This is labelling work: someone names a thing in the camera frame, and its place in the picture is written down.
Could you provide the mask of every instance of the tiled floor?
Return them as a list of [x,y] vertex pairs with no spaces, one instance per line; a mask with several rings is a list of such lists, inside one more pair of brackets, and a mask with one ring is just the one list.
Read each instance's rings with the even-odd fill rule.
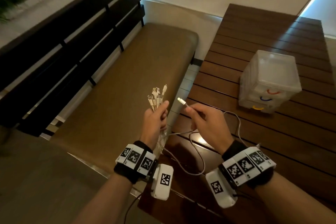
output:
[[182,105],[177,101],[177,98],[186,99],[189,91],[191,90],[191,87],[193,85],[193,82],[196,78],[196,75],[198,71],[200,70],[199,66],[196,65],[189,65],[188,70],[184,76],[184,79],[181,83],[181,86],[177,92],[177,95],[175,97],[174,103],[170,109],[170,112],[168,114],[167,118],[167,134],[170,133],[172,125],[175,123],[175,120],[177,119],[180,110],[182,108]]

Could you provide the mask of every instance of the black slatted backrest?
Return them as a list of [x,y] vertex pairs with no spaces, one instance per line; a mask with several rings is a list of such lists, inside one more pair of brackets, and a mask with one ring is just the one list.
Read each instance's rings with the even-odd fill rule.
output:
[[[145,11],[140,0],[118,0],[109,7],[111,1],[75,0],[0,49],[0,73],[5,78],[1,80],[0,89],[3,89],[55,46],[63,46],[0,100],[0,125],[13,127],[19,123],[20,130],[39,136],[133,27],[142,21]],[[103,8],[106,10],[102,14],[65,44],[66,37]],[[80,62],[107,33],[107,37]],[[22,120],[43,97],[37,108]]]

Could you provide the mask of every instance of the brown cushion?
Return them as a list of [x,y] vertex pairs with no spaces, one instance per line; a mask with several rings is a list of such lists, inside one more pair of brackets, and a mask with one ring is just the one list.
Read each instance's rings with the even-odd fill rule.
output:
[[194,32],[147,23],[51,141],[112,172],[140,136],[152,88],[167,84],[164,100],[173,104],[197,42]]

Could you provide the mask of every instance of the yellow handle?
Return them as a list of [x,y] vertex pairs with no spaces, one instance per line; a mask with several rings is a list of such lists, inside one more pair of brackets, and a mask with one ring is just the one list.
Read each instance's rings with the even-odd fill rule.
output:
[[257,108],[257,107],[255,107],[255,105],[252,108],[255,109],[255,110],[262,110],[262,109],[264,109],[263,107]]

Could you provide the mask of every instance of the slatted wooden table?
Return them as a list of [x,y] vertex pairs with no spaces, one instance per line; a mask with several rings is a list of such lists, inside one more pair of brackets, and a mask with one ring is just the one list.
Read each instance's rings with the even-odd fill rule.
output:
[[[294,56],[302,92],[283,103],[274,114],[247,110],[237,104],[239,77],[257,50]],[[248,145],[261,143],[276,163],[276,171],[336,209],[336,99],[321,22],[230,4],[187,99],[236,113],[241,137]],[[225,119],[237,136],[237,119]],[[191,119],[181,113],[173,132],[190,129]],[[188,135],[170,136],[166,148],[192,172],[203,164]],[[221,156],[200,135],[192,134],[206,162],[215,169]],[[150,196],[147,186],[138,207],[165,224],[169,223],[269,223],[273,217],[256,193],[246,186],[231,208],[221,209],[204,176],[184,173],[167,152],[159,161],[174,167],[172,191],[167,201]]]

